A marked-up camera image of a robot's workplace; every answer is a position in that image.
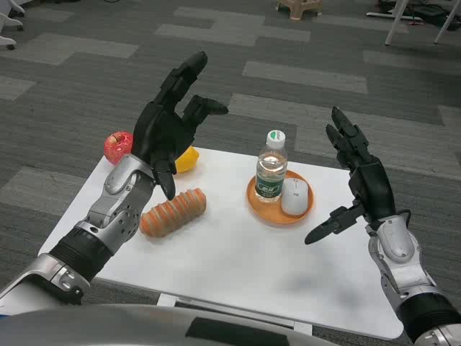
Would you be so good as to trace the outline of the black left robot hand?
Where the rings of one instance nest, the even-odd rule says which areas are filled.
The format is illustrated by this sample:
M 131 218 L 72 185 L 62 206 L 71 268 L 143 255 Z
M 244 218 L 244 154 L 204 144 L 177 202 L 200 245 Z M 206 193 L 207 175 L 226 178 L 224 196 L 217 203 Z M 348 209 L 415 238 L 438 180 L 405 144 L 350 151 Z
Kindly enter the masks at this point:
M 173 69 L 134 127 L 131 154 L 151 168 L 155 183 L 168 200 L 176 195 L 175 161 L 192 145 L 197 127 L 208 115 L 228 114 L 224 104 L 198 95 L 191 98 L 182 116 L 175 112 L 206 65 L 207 54 L 200 51 Z

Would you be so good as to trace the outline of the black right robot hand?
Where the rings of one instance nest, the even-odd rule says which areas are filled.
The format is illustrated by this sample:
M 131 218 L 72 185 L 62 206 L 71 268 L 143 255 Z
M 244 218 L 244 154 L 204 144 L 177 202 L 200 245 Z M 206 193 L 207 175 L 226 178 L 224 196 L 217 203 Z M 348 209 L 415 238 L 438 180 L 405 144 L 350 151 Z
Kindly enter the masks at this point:
M 337 208 L 330 213 L 328 220 L 315 227 L 306 236 L 306 245 L 345 231 L 359 217 L 374 223 L 396 214 L 394 195 L 385 168 L 368 151 L 369 142 L 364 133 L 338 107 L 333 107 L 331 118 L 334 123 L 326 126 L 326 134 L 337 151 L 337 161 L 349 170 L 349 189 L 354 199 L 351 207 Z

